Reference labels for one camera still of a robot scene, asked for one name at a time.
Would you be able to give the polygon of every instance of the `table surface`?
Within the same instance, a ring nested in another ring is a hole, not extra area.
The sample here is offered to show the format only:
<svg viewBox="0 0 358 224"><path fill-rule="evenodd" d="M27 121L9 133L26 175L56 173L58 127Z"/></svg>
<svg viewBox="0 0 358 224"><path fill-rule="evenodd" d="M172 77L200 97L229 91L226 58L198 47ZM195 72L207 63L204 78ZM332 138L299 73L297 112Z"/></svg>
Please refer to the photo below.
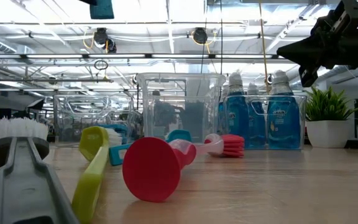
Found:
<svg viewBox="0 0 358 224"><path fill-rule="evenodd" d="M69 198L88 162L51 147ZM357 223L358 151L247 151L243 159L198 156L165 203L137 200L121 166L106 166L93 223Z"/></svg>

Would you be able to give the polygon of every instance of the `white pot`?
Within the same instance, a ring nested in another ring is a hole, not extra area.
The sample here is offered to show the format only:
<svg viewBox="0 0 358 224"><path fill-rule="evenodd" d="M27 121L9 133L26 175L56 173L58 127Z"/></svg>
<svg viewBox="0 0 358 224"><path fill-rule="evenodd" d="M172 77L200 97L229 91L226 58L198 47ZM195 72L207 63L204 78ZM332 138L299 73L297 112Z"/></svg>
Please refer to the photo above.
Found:
<svg viewBox="0 0 358 224"><path fill-rule="evenodd" d="M343 148L349 138L348 121L308 121L308 137L313 147Z"/></svg>

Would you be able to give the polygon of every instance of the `white bristles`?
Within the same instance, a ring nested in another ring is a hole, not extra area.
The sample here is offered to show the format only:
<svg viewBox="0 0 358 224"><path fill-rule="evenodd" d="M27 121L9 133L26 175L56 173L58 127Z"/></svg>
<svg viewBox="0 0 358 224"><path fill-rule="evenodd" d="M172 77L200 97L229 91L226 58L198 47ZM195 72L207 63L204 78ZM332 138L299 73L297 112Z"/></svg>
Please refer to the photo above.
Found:
<svg viewBox="0 0 358 224"><path fill-rule="evenodd" d="M38 137L44 140L48 136L48 126L29 118L0 119L0 139L6 137Z"/></svg>
<svg viewBox="0 0 358 224"><path fill-rule="evenodd" d="M109 147L120 146L122 144L122 137L115 130L106 128L109 134Z"/></svg>

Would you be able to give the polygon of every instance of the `blue dish soap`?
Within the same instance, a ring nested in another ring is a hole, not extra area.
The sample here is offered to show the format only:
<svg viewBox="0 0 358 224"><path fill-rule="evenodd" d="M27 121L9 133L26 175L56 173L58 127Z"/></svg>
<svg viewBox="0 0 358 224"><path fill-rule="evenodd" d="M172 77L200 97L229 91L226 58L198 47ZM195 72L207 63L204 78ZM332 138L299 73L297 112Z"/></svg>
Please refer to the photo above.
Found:
<svg viewBox="0 0 358 224"><path fill-rule="evenodd" d="M249 149L265 149L266 128L265 111L262 102L258 101L259 91L257 86L249 83L247 95L248 114L249 114Z"/></svg>
<svg viewBox="0 0 358 224"><path fill-rule="evenodd" d="M277 71L273 78L272 97L268 105L267 128L270 149L299 149L301 127L299 106L293 97L288 77L283 71Z"/></svg>
<svg viewBox="0 0 358 224"><path fill-rule="evenodd" d="M229 134L241 136L248 148L248 107L239 72L229 76L229 93L226 100L227 128Z"/></svg>
<svg viewBox="0 0 358 224"><path fill-rule="evenodd" d="M223 101L227 97L228 91L229 91L229 86L224 85L222 89L221 100L219 101L219 106L218 106L218 134L227 134L226 125L225 125L226 117L224 115Z"/></svg>

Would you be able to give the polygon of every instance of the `soap bottle cap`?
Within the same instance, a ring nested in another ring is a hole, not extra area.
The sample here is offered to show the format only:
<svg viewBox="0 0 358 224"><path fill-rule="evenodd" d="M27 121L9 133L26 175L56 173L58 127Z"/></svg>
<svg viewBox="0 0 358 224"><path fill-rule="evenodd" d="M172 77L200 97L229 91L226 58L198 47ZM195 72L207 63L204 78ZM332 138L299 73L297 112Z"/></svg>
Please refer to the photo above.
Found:
<svg viewBox="0 0 358 224"><path fill-rule="evenodd" d="M247 95L258 95L258 94L259 94L258 87L254 83L249 83Z"/></svg>
<svg viewBox="0 0 358 224"><path fill-rule="evenodd" d="M274 76L273 76L273 85L274 84L278 84L278 83L288 83L289 79L287 77L287 75L285 74L285 72L278 70L275 72Z"/></svg>
<svg viewBox="0 0 358 224"><path fill-rule="evenodd" d="M240 75L240 71L236 71L229 76L229 86L233 85L241 85L242 86L242 79Z"/></svg>

